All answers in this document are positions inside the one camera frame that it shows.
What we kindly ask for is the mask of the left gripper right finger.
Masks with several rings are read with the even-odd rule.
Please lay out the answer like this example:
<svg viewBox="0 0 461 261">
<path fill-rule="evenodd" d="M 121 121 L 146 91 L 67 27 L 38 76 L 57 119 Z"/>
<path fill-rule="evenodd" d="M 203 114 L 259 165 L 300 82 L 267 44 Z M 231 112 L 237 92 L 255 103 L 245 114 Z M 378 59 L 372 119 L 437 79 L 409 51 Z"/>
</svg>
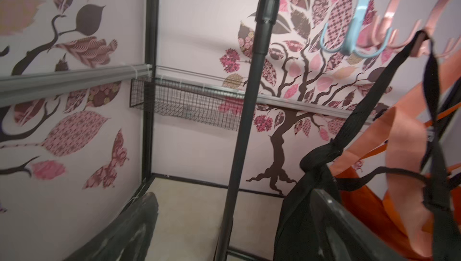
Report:
<svg viewBox="0 0 461 261">
<path fill-rule="evenodd" d="M 326 191 L 314 189 L 310 210 L 324 261 L 404 261 Z"/>
</svg>

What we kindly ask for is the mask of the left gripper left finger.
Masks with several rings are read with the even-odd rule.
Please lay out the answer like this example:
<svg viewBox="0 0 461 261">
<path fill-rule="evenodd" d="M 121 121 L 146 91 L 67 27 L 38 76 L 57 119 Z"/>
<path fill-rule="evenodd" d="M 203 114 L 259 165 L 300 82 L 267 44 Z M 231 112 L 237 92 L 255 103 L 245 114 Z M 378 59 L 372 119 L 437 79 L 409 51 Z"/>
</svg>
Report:
<svg viewBox="0 0 461 261">
<path fill-rule="evenodd" d="M 151 245 L 157 218 L 156 195 L 146 193 L 66 260 L 143 261 Z"/>
</svg>

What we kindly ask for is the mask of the dark orange backpack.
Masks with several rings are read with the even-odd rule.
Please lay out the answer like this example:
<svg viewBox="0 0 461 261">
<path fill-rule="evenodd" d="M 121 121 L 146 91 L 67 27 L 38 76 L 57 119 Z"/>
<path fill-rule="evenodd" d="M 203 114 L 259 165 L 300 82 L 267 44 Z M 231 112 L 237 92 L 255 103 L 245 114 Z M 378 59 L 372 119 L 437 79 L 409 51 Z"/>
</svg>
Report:
<svg viewBox="0 0 461 261">
<path fill-rule="evenodd" d="M 340 178 L 354 178 L 357 176 L 351 166 L 351 172 L 346 173 Z M 392 249 L 400 253 L 404 258 L 411 261 L 432 261 L 435 257 L 433 250 L 432 257 L 418 257 L 409 246 L 408 237 L 396 228 L 390 217 L 386 215 L 384 210 L 384 199 L 377 197 L 367 186 L 354 191 L 342 191 L 341 196 L 345 207 L 364 223 L 372 232 L 378 235 Z M 429 221 L 428 227 L 433 234 L 433 214 Z"/>
</svg>

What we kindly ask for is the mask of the black and orange bag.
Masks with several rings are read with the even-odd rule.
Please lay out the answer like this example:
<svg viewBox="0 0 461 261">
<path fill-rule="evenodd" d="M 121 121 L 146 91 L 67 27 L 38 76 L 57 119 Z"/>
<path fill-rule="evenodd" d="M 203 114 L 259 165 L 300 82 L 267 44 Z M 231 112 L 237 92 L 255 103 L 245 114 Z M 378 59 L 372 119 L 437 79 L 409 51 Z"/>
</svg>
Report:
<svg viewBox="0 0 461 261">
<path fill-rule="evenodd" d="M 426 109 L 417 119 L 427 127 L 427 149 L 420 164 L 419 173 L 412 173 L 404 169 L 386 169 L 384 167 L 385 152 L 365 157 L 355 164 L 352 168 L 357 176 L 354 178 L 335 177 L 330 171 L 330 166 L 334 161 L 370 126 L 365 126 L 366 119 L 377 106 L 397 69 L 410 56 L 418 37 L 428 38 L 426 32 L 417 32 L 413 40 L 392 59 L 379 75 L 369 93 L 355 107 L 335 138 L 313 149 L 301 160 L 300 166 L 304 171 L 304 176 L 282 203 L 274 242 L 274 260 L 323 261 L 318 253 L 319 239 L 310 210 L 310 195 L 314 189 L 326 191 L 350 212 L 344 205 L 341 192 L 350 192 L 367 186 L 377 197 L 384 199 L 388 189 L 387 174 L 415 178 L 425 185 L 423 204 L 433 214 L 432 248 L 435 251 L 433 261 L 458 261 L 461 258 L 460 210 L 456 205 L 456 198 L 452 195 L 454 191 L 461 189 L 461 178 L 459 175 L 451 177 L 445 164 L 443 149 L 439 143 L 440 122 L 444 113 L 438 111 L 440 95 L 461 76 L 460 53 L 455 53 L 443 63 L 438 63 L 437 57 L 431 53 L 426 63 L 421 83 Z M 376 120 L 390 109 L 387 109 Z M 376 236 L 390 247 L 378 235 Z"/>
</svg>

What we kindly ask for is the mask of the light blue multi-hook hanger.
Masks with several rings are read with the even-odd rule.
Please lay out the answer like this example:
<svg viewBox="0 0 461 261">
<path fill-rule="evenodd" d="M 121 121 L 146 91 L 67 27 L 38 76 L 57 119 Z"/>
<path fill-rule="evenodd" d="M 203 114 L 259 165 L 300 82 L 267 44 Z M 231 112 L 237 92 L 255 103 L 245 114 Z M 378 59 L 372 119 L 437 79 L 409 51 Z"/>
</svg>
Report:
<svg viewBox="0 0 461 261">
<path fill-rule="evenodd" d="M 354 13 L 354 16 L 353 16 L 350 24 L 349 24 L 347 32 L 345 34 L 345 39 L 344 39 L 342 45 L 337 47 L 336 49 L 328 49 L 325 46 L 324 37 L 325 37 L 325 34 L 327 32 L 327 29 L 328 29 L 328 24 L 325 24 L 324 28 L 323 28 L 323 31 L 321 33 L 320 40 L 319 40 L 321 49 L 323 49 L 325 52 L 328 52 L 328 53 L 340 52 L 343 55 L 351 55 L 352 53 L 354 53 L 356 56 L 358 56 L 360 58 L 373 58 L 373 57 L 378 56 L 379 54 L 381 54 L 385 50 L 387 45 L 388 45 L 388 42 L 389 42 L 391 34 L 392 34 L 392 30 L 393 30 L 392 28 L 389 28 L 386 31 L 385 39 L 384 39 L 383 43 L 381 44 L 381 47 L 375 53 L 364 54 L 364 53 L 361 53 L 360 51 L 356 50 L 357 41 L 358 41 L 358 37 L 359 37 L 359 34 L 360 34 L 360 29 L 361 29 L 361 26 L 363 24 L 364 18 L 366 16 L 366 11 L 367 11 L 367 8 L 368 8 L 369 1 L 370 0 L 358 0 L 357 1 L 357 5 L 356 5 L 356 8 L 355 8 L 355 13 Z"/>
</svg>

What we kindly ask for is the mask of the pink multi-hook hanger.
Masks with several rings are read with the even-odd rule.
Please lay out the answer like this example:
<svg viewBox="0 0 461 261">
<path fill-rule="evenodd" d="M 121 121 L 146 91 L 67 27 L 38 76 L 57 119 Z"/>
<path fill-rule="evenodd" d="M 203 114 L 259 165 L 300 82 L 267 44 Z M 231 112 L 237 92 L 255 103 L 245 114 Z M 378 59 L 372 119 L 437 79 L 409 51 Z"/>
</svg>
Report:
<svg viewBox="0 0 461 261">
<path fill-rule="evenodd" d="M 360 48 L 368 49 L 371 47 L 380 47 L 384 44 L 384 38 L 390 30 L 391 35 L 386 48 L 394 50 L 401 49 L 411 41 L 413 35 L 419 29 L 422 20 L 419 19 L 414 24 L 412 31 L 405 41 L 402 43 L 396 43 L 395 38 L 397 37 L 397 33 L 399 31 L 397 29 L 393 29 L 392 25 L 400 1 L 401 0 L 390 0 L 382 18 L 379 15 L 375 15 L 375 17 L 372 19 L 372 23 L 362 33 L 359 34 L 358 46 Z"/>
<path fill-rule="evenodd" d="M 447 7 L 451 0 L 438 0 L 435 4 L 434 8 L 431 10 L 427 22 L 424 27 L 424 31 L 426 32 L 428 38 L 425 39 L 424 37 L 418 37 L 415 45 L 411 51 L 411 57 L 421 57 L 422 55 L 428 55 L 431 51 L 430 45 L 430 38 L 432 37 L 439 18 L 442 16 L 443 11 Z"/>
</svg>

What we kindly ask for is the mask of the aluminium profile bar left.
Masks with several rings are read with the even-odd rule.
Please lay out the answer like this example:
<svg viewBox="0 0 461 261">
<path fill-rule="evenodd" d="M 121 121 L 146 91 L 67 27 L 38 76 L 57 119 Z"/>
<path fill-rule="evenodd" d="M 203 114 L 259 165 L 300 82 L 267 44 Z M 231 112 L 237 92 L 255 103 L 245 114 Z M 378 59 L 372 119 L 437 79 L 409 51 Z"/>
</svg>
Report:
<svg viewBox="0 0 461 261">
<path fill-rule="evenodd" d="M 2 77 L 1 107 L 151 75 L 151 64 L 139 64 Z"/>
</svg>

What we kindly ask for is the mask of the black clothes rack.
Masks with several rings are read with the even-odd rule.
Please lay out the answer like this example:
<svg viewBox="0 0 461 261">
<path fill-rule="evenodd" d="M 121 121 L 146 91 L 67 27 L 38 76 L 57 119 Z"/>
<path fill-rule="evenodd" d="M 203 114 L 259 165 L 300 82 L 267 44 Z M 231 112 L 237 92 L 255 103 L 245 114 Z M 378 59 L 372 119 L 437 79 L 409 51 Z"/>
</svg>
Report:
<svg viewBox="0 0 461 261">
<path fill-rule="evenodd" d="M 273 27 L 277 21 L 280 0 L 259 0 L 256 11 L 256 28 L 249 77 L 244 95 L 243 111 L 230 172 L 220 233 L 217 240 L 215 261 L 225 261 L 230 243 L 234 212 L 241 183 L 244 162 L 249 143 L 265 58 L 268 53 Z"/>
</svg>

